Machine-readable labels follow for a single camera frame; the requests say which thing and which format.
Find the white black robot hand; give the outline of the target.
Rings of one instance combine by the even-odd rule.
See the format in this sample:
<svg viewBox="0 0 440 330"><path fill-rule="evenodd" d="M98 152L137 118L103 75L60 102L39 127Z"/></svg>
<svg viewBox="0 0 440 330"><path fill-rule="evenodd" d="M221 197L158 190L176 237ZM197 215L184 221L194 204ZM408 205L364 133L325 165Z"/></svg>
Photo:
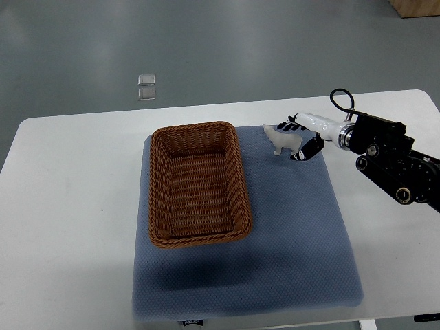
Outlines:
<svg viewBox="0 0 440 330"><path fill-rule="evenodd" d="M326 142L333 142L339 149L348 151L354 125L349 120L336 122L318 115L297 113L289 116L288 120L281 122L277 128L283 131L308 130L316 134L290 156L291 160L306 161L321 152Z"/></svg>

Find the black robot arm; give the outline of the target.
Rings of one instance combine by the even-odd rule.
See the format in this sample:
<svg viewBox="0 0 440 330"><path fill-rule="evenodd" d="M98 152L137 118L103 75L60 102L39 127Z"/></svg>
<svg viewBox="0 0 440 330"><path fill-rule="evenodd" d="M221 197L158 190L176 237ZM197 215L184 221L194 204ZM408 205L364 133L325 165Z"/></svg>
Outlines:
<svg viewBox="0 0 440 330"><path fill-rule="evenodd" d="M439 211L439 160L413 149L406 125L355 110L353 95L334 89L330 101L351 126L337 145L358 155L356 168L401 205L428 204Z"/></svg>

